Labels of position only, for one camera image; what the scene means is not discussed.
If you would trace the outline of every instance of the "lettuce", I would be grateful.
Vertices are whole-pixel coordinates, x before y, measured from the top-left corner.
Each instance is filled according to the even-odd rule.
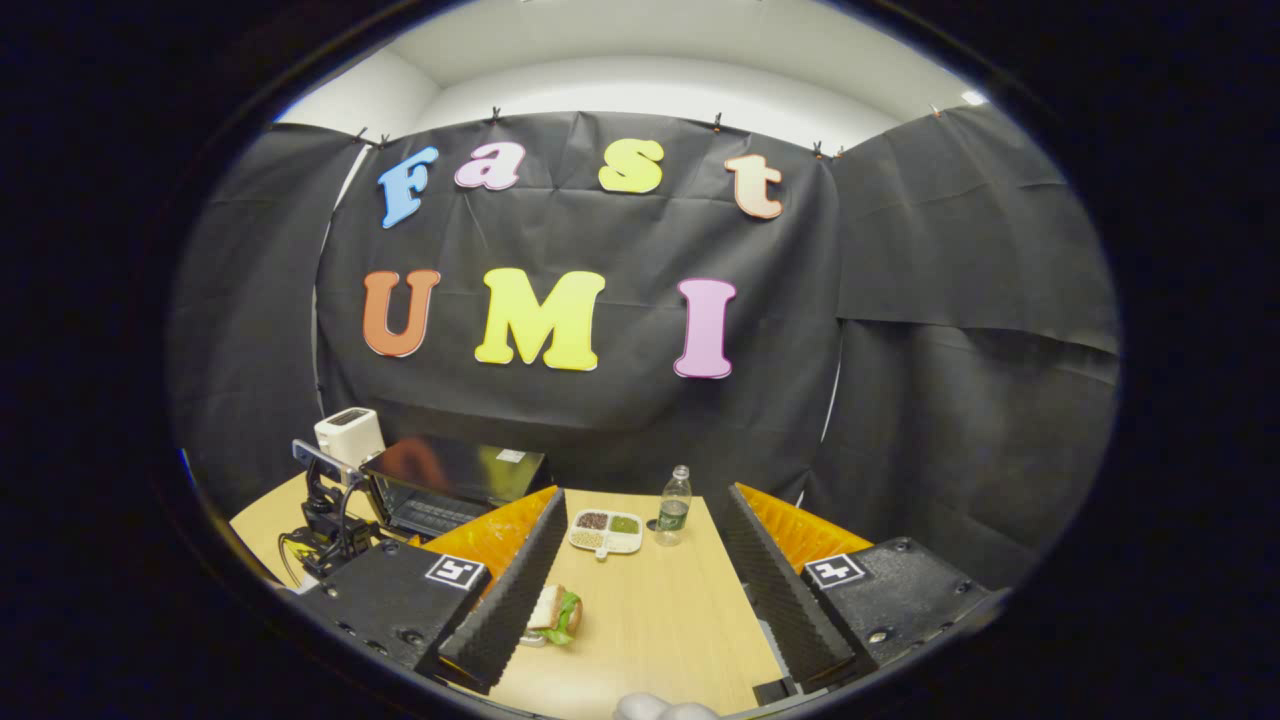
[[[564,600],[561,602],[561,615],[556,623],[556,628],[535,632],[556,644],[568,644],[573,642],[573,635],[568,634],[568,619],[573,615],[575,605],[577,605],[577,596],[570,591],[564,591]]]

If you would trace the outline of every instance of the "plate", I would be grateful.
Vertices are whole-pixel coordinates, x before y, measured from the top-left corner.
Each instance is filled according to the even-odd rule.
[[[622,532],[621,525],[635,532]],[[643,541],[644,520],[630,512],[598,509],[580,510],[568,527],[568,543],[573,547],[594,551],[596,560],[604,560],[611,552],[635,552],[640,550]]]

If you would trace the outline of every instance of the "bottle label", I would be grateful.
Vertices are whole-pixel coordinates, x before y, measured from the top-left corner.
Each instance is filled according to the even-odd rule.
[[[668,500],[662,503],[658,511],[658,530],[680,530],[685,527],[685,518],[689,515],[689,505]]]

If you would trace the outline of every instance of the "yellow letter m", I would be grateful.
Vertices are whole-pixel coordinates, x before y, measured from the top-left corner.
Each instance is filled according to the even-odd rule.
[[[552,347],[543,354],[548,368],[594,370],[598,359],[591,352],[591,314],[595,296],[604,290],[604,278],[595,273],[564,273],[547,301],[538,304],[529,275],[518,268],[498,268],[484,275],[489,286],[489,320],[484,342],[476,347],[476,360],[506,365],[515,357],[507,345],[511,328],[520,359],[531,365],[538,351],[552,336]]]

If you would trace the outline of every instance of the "plastic water bottle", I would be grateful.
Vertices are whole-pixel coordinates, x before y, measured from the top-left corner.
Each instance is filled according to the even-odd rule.
[[[657,537],[654,538],[658,544],[680,543],[680,530],[685,527],[689,501],[692,496],[694,491],[689,484],[689,468],[676,465],[667,487],[662,488],[662,506],[658,509]]]

